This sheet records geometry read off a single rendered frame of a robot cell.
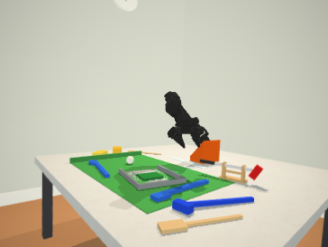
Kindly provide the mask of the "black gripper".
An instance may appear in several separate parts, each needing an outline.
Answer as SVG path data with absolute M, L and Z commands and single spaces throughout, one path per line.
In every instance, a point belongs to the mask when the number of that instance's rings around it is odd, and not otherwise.
M 185 143 L 182 138 L 182 134 L 190 134 L 192 140 L 198 148 L 200 148 L 200 135 L 204 132 L 203 128 L 196 127 L 194 130 L 191 130 L 191 126 L 185 126 L 186 128 L 182 129 L 181 120 L 186 120 L 186 117 L 180 117 L 176 120 L 175 126 L 173 126 L 168 131 L 168 137 L 177 142 L 182 148 L 186 148 Z

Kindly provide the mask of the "white golf ball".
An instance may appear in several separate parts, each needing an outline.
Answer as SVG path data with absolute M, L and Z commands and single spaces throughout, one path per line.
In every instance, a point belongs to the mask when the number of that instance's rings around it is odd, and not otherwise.
M 132 164 L 133 163 L 133 157 L 131 157 L 131 156 L 127 157 L 126 162 L 128 164 Z

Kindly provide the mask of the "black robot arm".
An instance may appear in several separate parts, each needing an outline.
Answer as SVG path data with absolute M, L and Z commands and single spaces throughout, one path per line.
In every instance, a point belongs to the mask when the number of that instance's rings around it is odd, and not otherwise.
M 179 95 L 176 92 L 169 91 L 166 95 L 164 95 L 166 104 L 166 112 L 174 117 L 175 121 L 180 117 L 186 117 L 186 120 L 181 120 L 182 129 L 186 128 L 185 126 L 191 126 L 191 130 L 194 130 L 196 127 L 203 128 L 204 132 L 200 136 L 200 143 L 203 141 L 210 141 L 207 135 L 209 135 L 208 131 L 199 124 L 199 120 L 197 117 L 191 118 L 185 108 L 181 105 L 181 100 Z

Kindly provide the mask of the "green flat mat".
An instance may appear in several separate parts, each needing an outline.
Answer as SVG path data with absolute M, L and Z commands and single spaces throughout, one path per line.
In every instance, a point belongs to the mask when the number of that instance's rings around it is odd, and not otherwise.
M 90 178 L 94 179 L 104 187 L 108 188 L 109 190 L 114 192 L 117 196 L 126 200 L 133 206 L 140 208 L 140 210 L 142 210 L 146 214 L 170 207 L 172 206 L 172 201 L 178 198 L 187 201 L 192 198 L 200 197 L 204 194 L 213 192 L 220 188 L 225 188 L 232 184 L 235 184 L 235 182 L 231 182 L 226 179 L 211 176 L 196 170 L 184 168 L 163 160 L 157 160 L 142 154 L 132 155 L 131 156 L 133 157 L 132 164 L 128 164 L 126 162 L 127 157 L 129 156 L 96 160 L 110 174 L 110 178 L 105 178 L 100 173 L 100 171 L 96 168 L 95 165 L 90 166 L 88 160 L 80 161 L 80 162 L 71 162 L 70 164 L 74 165 L 78 169 L 85 172 Z M 158 165 L 170 169 L 176 172 L 177 174 L 187 178 L 187 183 L 138 190 L 120 173 L 118 173 L 118 169 L 122 169 L 129 175 L 131 174 L 131 177 L 133 177 L 135 180 L 138 177 L 136 177 L 136 175 L 133 175 L 130 171 L 151 169 L 153 171 L 156 170 L 156 172 L 160 174 L 163 173 L 165 174 L 165 172 L 158 169 Z M 170 199 L 158 203 L 150 199 L 151 194 L 155 194 L 171 188 L 180 187 L 203 179 L 209 180 L 209 184 L 171 195 Z M 156 180 L 153 179 L 153 180 L 143 181 L 140 179 L 136 181 L 142 184 L 142 183 L 149 183 L 149 182 L 162 181 L 162 180 L 163 179 L 160 178 Z

